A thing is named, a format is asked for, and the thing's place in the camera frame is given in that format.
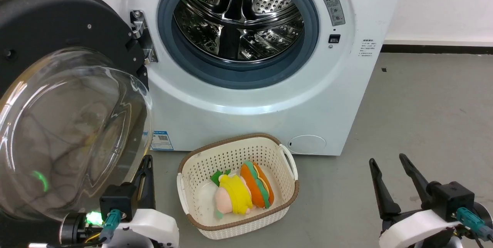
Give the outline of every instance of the white wall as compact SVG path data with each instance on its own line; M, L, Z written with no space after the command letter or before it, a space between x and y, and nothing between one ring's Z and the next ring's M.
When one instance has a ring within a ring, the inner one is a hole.
M493 0L400 0L385 43L493 46Z

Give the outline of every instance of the gray floor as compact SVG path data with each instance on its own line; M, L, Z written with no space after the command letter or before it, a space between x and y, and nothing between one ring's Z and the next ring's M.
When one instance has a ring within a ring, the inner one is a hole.
M183 248L377 248L368 160L377 160L394 201L408 211L419 208L419 197L398 158L406 153L429 181L456 180L493 212L492 81L493 56L381 54L342 156L295 157L300 193L280 221L232 239L202 236L176 192L182 152L152 153L157 209L176 218Z

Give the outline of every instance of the door hinge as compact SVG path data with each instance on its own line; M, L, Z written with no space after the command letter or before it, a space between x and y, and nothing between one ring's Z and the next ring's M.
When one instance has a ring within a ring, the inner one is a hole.
M158 62L153 39L151 38L143 11L130 11L130 23L132 25L132 36L139 41L144 52L144 63Z

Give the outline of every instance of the basket handle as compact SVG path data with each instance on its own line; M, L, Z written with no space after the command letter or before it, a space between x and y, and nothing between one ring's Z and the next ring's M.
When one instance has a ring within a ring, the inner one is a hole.
M291 172L291 176L294 180L298 180L298 169L296 168L296 163L294 162L293 155L291 154L289 149L286 148L286 146L282 144L279 144L279 146L284 152L285 158L287 158L287 160L289 161L289 165L291 166L291 169L289 169L289 171Z
M183 211L185 211L185 214L188 214L188 204L186 202L185 186L183 183L183 179L181 178L181 173L178 173L178 176L176 176L176 188L178 188L178 197L180 198L181 207L183 208Z

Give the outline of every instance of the teal connector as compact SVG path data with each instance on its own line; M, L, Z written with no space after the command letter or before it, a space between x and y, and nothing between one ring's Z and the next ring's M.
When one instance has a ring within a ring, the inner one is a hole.
M101 234L99 235L99 239L106 238L104 243L109 243L113 238L113 234L116 228L118 227L118 225L120 225L121 220L122 220L121 211L117 209L112 209L109 212L106 221L102 225L102 231Z
M459 208L456 218L464 226L469 227L483 241L488 241L493 236L493 229L485 225L485 222L466 208Z

